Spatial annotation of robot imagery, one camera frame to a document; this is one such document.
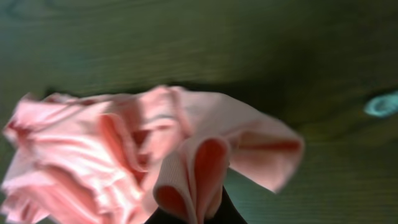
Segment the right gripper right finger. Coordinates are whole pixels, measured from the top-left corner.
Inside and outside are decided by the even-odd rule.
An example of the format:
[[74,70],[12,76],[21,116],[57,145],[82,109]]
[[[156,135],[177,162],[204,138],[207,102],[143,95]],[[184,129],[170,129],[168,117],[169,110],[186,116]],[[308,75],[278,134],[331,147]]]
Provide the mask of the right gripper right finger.
[[223,187],[222,201],[213,218],[206,219],[205,224],[248,224],[233,205],[226,189]]

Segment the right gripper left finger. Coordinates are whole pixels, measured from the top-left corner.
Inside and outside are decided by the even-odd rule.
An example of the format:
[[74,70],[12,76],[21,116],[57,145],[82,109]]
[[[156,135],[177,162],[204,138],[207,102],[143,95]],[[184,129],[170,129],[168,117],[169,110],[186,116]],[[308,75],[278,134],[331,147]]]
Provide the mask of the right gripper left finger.
[[173,215],[168,214],[162,209],[158,208],[144,224],[187,224]]

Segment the coral pink t-shirt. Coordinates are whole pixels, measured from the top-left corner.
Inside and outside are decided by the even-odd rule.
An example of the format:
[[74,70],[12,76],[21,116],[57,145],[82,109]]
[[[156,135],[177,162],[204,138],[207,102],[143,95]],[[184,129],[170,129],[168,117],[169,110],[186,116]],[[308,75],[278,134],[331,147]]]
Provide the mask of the coral pink t-shirt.
[[26,95],[3,133],[16,152],[2,183],[12,223],[144,223],[158,209],[213,218],[228,169],[271,192],[295,173],[303,139],[222,93]]

